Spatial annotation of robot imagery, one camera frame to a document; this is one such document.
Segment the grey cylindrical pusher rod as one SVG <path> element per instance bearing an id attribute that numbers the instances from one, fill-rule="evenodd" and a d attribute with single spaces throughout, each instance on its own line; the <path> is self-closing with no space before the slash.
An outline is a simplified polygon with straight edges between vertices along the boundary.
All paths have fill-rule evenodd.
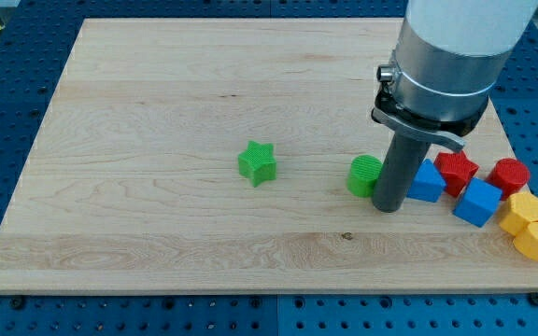
<path id="1" fill-rule="evenodd" d="M 401 208 L 430 146 L 428 142 L 394 134 L 372 196 L 376 209 L 392 213 Z"/>

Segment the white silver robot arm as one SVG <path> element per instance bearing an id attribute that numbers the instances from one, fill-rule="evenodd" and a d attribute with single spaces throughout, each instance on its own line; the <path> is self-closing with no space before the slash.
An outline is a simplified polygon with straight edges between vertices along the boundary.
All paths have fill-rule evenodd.
<path id="1" fill-rule="evenodd" d="M 491 91 L 538 0 L 410 0 L 389 62 L 376 70 L 373 121 L 394 135 L 373 205 L 397 211 L 431 145 L 455 153 L 481 119 Z"/>

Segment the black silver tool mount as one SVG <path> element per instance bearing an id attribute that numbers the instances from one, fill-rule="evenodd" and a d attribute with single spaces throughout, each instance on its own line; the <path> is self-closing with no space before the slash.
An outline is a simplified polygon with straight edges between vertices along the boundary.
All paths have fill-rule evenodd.
<path id="1" fill-rule="evenodd" d="M 486 91 L 456 94 L 426 88 L 396 63 L 377 67 L 380 83 L 372 119 L 412 140 L 436 144 L 454 152 L 466 145 L 488 106 Z"/>

